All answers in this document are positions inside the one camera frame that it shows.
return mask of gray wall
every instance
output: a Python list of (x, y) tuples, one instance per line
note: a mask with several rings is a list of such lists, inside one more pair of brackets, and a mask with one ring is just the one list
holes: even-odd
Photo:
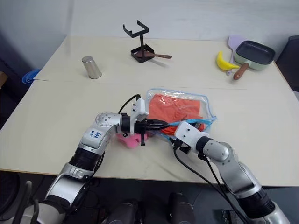
[(273, 47), (299, 34), (298, 0), (0, 0), (0, 29), (32, 68), (41, 68), (67, 34), (226, 40), (229, 34)]

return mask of pink toy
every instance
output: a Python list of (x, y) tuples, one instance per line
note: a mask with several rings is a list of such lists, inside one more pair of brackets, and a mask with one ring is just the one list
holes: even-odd
[[(128, 148), (131, 148), (131, 149), (139, 146), (140, 142), (141, 142), (140, 134), (130, 135), (129, 133), (124, 133), (124, 134), (117, 134), (116, 136), (117, 136), (118, 140), (126, 143)], [(147, 134), (144, 135), (144, 140), (146, 141), (146, 139), (148, 139)]]

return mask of purple spatula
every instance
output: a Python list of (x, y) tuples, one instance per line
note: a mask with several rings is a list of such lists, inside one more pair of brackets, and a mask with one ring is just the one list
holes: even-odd
[[(241, 35), (229, 35), (228, 46), (232, 50), (232, 56), (230, 57), (229, 61), (231, 64), (234, 63), (235, 50), (243, 41), (245, 41), (245, 39), (241, 37)], [(228, 70), (226, 74), (229, 76), (230, 74), (232, 74), (232, 70)]]

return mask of orange towel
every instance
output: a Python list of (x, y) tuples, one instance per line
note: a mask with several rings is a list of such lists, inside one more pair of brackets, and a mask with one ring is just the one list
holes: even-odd
[[(156, 94), (149, 103), (148, 119), (164, 120), (168, 123), (187, 119), (202, 119), (199, 116), (200, 101), (192, 99), (180, 99)], [(177, 127), (168, 127), (161, 130), (164, 134), (174, 135)]]

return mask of ziplock bag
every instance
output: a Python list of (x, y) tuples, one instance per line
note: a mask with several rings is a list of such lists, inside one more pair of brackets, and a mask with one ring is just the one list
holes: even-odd
[(176, 90), (150, 89), (146, 93), (148, 119), (168, 122), (168, 127), (160, 132), (174, 135), (180, 121), (194, 124), (200, 131), (209, 131), (210, 125), (217, 119), (211, 112), (209, 100), (205, 95), (191, 94)]

